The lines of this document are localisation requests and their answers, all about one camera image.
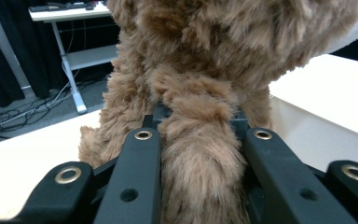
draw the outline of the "brown plush toy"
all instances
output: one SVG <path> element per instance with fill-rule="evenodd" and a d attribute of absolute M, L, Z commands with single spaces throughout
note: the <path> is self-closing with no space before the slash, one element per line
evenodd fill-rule
<path fill-rule="evenodd" d="M 119 57 L 101 127 L 82 127 L 79 158 L 98 167 L 157 101 L 161 223 L 246 223 L 238 108 L 272 128 L 269 83 L 326 51 L 358 21 L 358 0 L 110 0 Z"/>

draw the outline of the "metal grommet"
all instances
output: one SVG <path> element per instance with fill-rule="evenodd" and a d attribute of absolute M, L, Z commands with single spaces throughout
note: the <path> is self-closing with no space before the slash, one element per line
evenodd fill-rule
<path fill-rule="evenodd" d="M 272 134 L 262 131 L 262 130 L 255 130 L 254 135 L 256 138 L 262 139 L 262 140 L 269 140 L 272 138 Z"/>
<path fill-rule="evenodd" d="M 80 175 L 81 170 L 79 168 L 75 166 L 69 166 L 62 169 L 59 173 L 56 174 L 55 181 L 58 184 L 69 184 L 77 180 Z"/>
<path fill-rule="evenodd" d="M 135 138 L 138 140 L 147 140 L 152 137 L 152 133 L 148 131 L 140 131 L 135 134 Z"/>
<path fill-rule="evenodd" d="M 341 171 L 348 177 L 358 181 L 358 167 L 354 165 L 343 165 Z"/>

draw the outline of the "white desk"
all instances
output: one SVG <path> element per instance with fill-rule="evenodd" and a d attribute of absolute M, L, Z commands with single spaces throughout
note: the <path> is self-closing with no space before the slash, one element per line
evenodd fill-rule
<path fill-rule="evenodd" d="M 330 161 L 358 161 L 358 62 L 315 58 L 271 84 L 271 93 L 277 133 L 303 162 L 325 170 Z M 1 142 L 0 217 L 15 216 L 50 169 L 77 161 L 80 126 L 98 120 L 93 112 Z"/>
<path fill-rule="evenodd" d="M 60 54 L 62 57 L 62 63 L 64 72 L 68 76 L 69 83 L 72 89 L 72 96 L 75 101 L 76 109 L 79 114 L 87 112 L 87 108 L 83 102 L 83 98 L 77 89 L 73 70 L 90 67 L 93 65 L 108 63 L 112 59 L 117 57 L 116 46 L 106 46 L 97 49 L 86 49 L 78 52 L 66 53 L 63 48 L 60 31 L 57 28 L 57 22 L 59 21 L 73 21 L 91 19 L 97 17 L 110 16 L 110 11 L 101 3 L 99 3 L 93 10 L 86 10 L 85 8 L 70 9 L 64 11 L 51 11 L 51 12 L 30 12 L 33 21 L 49 22 L 52 25 L 54 35 L 57 40 Z"/>

